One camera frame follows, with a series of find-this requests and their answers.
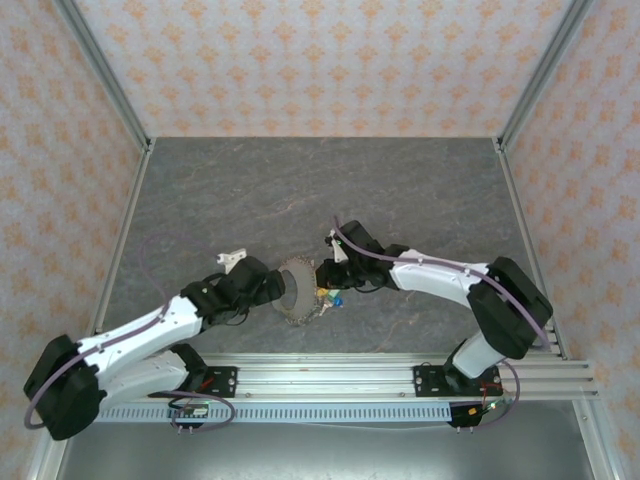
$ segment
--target gray tabletop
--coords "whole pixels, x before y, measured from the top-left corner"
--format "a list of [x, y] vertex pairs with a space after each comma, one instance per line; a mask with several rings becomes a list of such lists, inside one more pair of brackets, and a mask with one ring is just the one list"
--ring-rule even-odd
[[[359, 220], [383, 246], [452, 260], [509, 256], [529, 271], [490, 139], [161, 138], [149, 161], [104, 328], [161, 304], [147, 266], [171, 294], [219, 271], [214, 253], [246, 248], [269, 267], [291, 256], [319, 264], [331, 216]], [[475, 333], [473, 315], [426, 294], [348, 291], [344, 307], [304, 327], [270, 305], [240, 327], [191, 343], [203, 353], [450, 352]]]

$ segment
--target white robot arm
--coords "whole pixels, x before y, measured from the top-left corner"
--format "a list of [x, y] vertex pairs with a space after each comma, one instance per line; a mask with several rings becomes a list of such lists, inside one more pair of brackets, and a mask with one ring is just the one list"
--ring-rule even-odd
[[358, 221], [336, 223], [325, 239], [333, 250], [316, 271], [319, 286], [329, 289], [376, 287], [430, 293], [471, 309], [480, 331], [449, 357], [442, 379], [463, 391], [505, 358], [525, 356], [553, 309], [511, 259], [491, 264], [443, 260], [404, 245], [382, 248]]
[[[357, 221], [336, 225], [325, 241], [333, 258], [316, 271], [318, 286], [348, 289], [370, 282], [429, 293], [473, 311], [480, 331], [429, 372], [439, 395], [446, 388], [451, 395], [477, 396], [478, 377], [505, 357], [524, 357], [552, 314], [549, 302], [507, 258], [466, 264], [403, 245], [383, 249]], [[47, 345], [24, 392], [55, 440], [75, 435], [99, 411], [119, 403], [154, 392], [195, 391], [207, 366], [189, 345], [176, 342], [284, 294], [280, 272], [244, 250], [222, 254], [218, 262], [225, 273], [190, 283], [162, 308], [106, 333], [78, 342], [63, 335]], [[73, 358], [79, 361], [56, 376]]]
[[158, 391], [194, 391], [207, 366], [193, 348], [176, 342], [246, 318], [252, 307], [284, 294], [281, 273], [244, 250], [220, 255], [219, 263], [225, 273], [190, 283], [162, 308], [119, 328], [77, 342], [67, 335], [49, 342], [24, 392], [54, 440], [75, 435], [117, 403]]

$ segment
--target black mounting bracket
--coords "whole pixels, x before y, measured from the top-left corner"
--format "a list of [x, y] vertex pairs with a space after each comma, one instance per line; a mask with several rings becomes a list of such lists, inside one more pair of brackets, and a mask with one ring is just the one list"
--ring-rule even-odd
[[199, 393], [215, 395], [222, 398], [235, 398], [238, 386], [238, 367], [207, 367], [207, 379], [213, 378], [211, 383], [199, 390]]
[[478, 378], [469, 379], [458, 389], [454, 389], [445, 378], [442, 365], [417, 365], [413, 367], [413, 386], [416, 397], [482, 397], [485, 395], [483, 385], [487, 385], [486, 396], [502, 396], [502, 379], [498, 367], [485, 370]]

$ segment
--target wall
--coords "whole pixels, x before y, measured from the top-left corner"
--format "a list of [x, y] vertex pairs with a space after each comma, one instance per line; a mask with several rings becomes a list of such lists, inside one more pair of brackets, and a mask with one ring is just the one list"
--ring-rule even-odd
[[139, 152], [51, 0], [0, 5], [0, 84], [0, 478], [22, 479], [22, 386], [86, 330]]
[[640, 9], [596, 1], [508, 152], [571, 353], [640, 472]]
[[569, 0], [80, 1], [152, 136], [493, 136]]

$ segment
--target white object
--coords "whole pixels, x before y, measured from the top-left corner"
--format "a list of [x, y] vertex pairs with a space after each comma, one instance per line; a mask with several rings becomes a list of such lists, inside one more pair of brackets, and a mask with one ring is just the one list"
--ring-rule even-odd
[[167, 351], [149, 357], [111, 379], [104, 388], [107, 396], [100, 402], [100, 411], [144, 398], [150, 393], [176, 390], [188, 375], [185, 363], [176, 353]]
[[329, 232], [329, 236], [331, 237], [331, 248], [333, 249], [333, 261], [336, 263], [342, 263], [349, 261], [349, 257], [338, 243], [338, 239], [336, 238], [336, 231], [331, 230]]
[[[108, 340], [136, 330], [152, 321], [161, 311], [162, 308], [158, 308], [119, 328], [80, 340], [78, 353], [95, 346], [100, 348]], [[175, 296], [171, 299], [164, 317], [153, 327], [89, 355], [85, 362], [88, 366], [98, 367], [98, 385], [104, 390], [109, 381], [125, 366], [142, 360], [168, 345], [197, 335], [201, 327], [202, 319], [196, 316], [196, 307], [188, 299]]]
[[221, 253], [218, 255], [218, 265], [224, 265], [224, 273], [229, 274], [231, 269], [236, 266], [243, 258], [247, 258], [247, 250], [241, 248], [231, 253]]
[[453, 366], [468, 378], [478, 378], [487, 368], [504, 359], [504, 355], [487, 343], [482, 332], [478, 332], [453, 356]]
[[[391, 269], [391, 278], [400, 290], [430, 293], [471, 308], [467, 300], [467, 294], [472, 285], [480, 283], [481, 280], [479, 278], [473, 277], [467, 272], [458, 272], [438, 265], [403, 263], [403, 258], [440, 260], [413, 249], [400, 254], [398, 261], [394, 263]], [[486, 263], [459, 263], [451, 260], [447, 260], [447, 262], [481, 273], [488, 272]]]
[[[467, 308], [471, 308], [467, 300], [469, 289], [472, 285], [481, 282], [481, 279], [468, 273], [469, 269], [488, 273], [486, 263], [470, 264], [447, 260], [466, 269], [464, 272], [459, 272], [439, 265], [402, 263], [403, 258], [439, 260], [413, 249], [402, 253], [391, 269], [391, 278], [398, 288], [430, 293], [452, 300]], [[504, 360], [504, 358], [504, 355], [487, 343], [482, 332], [478, 332], [456, 352], [453, 357], [453, 365], [468, 378], [477, 378], [487, 368]]]

